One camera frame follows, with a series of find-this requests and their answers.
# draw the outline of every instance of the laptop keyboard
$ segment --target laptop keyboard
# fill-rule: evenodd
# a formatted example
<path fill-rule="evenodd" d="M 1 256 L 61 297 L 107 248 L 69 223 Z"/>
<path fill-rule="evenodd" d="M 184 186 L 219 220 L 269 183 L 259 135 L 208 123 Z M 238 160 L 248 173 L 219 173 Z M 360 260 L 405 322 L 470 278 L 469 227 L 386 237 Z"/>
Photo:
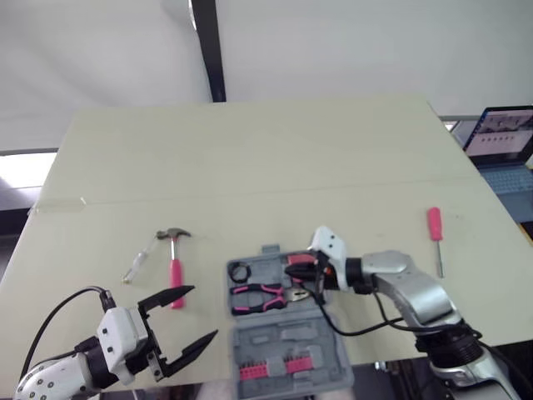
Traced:
<path fill-rule="evenodd" d="M 533 190 L 533 173 L 524 167 L 485 170 L 481 175 L 496 194 Z"/>

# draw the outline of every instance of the laptop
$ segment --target laptop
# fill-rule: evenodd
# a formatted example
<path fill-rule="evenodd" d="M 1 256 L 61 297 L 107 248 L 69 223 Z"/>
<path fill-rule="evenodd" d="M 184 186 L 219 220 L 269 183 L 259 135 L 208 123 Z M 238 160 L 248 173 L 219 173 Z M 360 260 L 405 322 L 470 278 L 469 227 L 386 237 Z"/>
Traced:
<path fill-rule="evenodd" d="M 533 106 L 487 108 L 463 149 L 513 219 L 533 221 Z"/>

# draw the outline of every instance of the white wall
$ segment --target white wall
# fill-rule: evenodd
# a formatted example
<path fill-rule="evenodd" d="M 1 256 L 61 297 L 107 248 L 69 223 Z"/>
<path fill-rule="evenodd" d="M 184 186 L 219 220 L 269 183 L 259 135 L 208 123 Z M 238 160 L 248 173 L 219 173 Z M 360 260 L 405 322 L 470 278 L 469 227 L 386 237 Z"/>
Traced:
<path fill-rule="evenodd" d="M 533 102 L 531 0 L 217 11 L 229 101 L 414 91 L 440 115 Z M 187 0 L 2 0 L 0 49 L 0 152 L 58 147 L 79 108 L 211 99 Z"/>
<path fill-rule="evenodd" d="M 0 50 L 0 152 L 59 147 L 79 108 L 211 101 L 187 0 L 2 0 Z"/>
<path fill-rule="evenodd" d="M 217 8 L 228 100 L 414 91 L 440 115 L 533 102 L 531 0 L 219 0 Z"/>

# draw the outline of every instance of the laptop screen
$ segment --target laptop screen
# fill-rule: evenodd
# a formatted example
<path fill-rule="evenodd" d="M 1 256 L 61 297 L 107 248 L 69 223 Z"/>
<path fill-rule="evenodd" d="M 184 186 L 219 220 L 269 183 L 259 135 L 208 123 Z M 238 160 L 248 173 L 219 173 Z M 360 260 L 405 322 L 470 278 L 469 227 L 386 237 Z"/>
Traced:
<path fill-rule="evenodd" d="M 487 108 L 464 150 L 476 165 L 525 163 L 533 153 L 533 106 Z"/>

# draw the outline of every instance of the hammer head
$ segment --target hammer head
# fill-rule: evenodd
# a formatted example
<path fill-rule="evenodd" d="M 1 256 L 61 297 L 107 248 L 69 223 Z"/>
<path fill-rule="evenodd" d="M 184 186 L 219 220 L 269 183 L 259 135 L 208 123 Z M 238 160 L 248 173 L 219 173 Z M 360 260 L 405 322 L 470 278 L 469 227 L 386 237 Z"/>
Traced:
<path fill-rule="evenodd" d="M 166 231 L 157 231 L 156 238 L 158 239 L 172 239 L 172 238 L 179 238 L 180 236 L 191 236 L 189 232 L 187 232 L 185 229 L 181 229 L 180 227 L 170 227 Z"/>

